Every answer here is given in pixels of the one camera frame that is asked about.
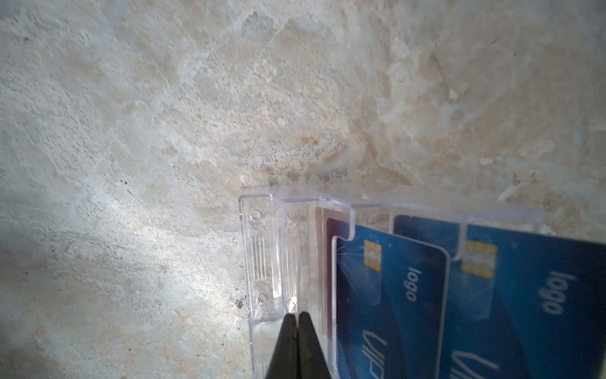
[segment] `transparent plastic base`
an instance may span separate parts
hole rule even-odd
[[[398,215],[458,223],[456,261],[469,224],[536,232],[543,221],[537,209],[384,182],[245,189],[239,203],[255,379],[267,371],[284,315],[302,311],[338,378],[333,252],[337,238],[353,239],[356,224],[392,233]],[[327,218],[348,222],[349,231],[328,241]]]

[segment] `blue card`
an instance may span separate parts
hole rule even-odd
[[[435,379],[447,252],[356,225],[352,241],[338,239],[336,258],[340,378]]]
[[[459,226],[397,216],[394,233],[454,257]],[[439,378],[598,378],[605,273],[603,244],[469,226],[450,263]]]

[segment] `clear plastic side panel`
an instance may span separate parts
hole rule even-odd
[[[253,376],[262,379],[284,316],[275,217],[270,197],[240,200]]]

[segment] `card chip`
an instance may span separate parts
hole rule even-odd
[[[496,245],[467,241],[466,253],[461,260],[461,271],[482,278],[494,279],[494,267],[498,253]]]
[[[364,265],[381,272],[381,245],[364,240]]]

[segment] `marble surface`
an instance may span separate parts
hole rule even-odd
[[[245,186],[383,179],[606,241],[601,0],[5,0],[0,19],[2,377],[250,377]]]

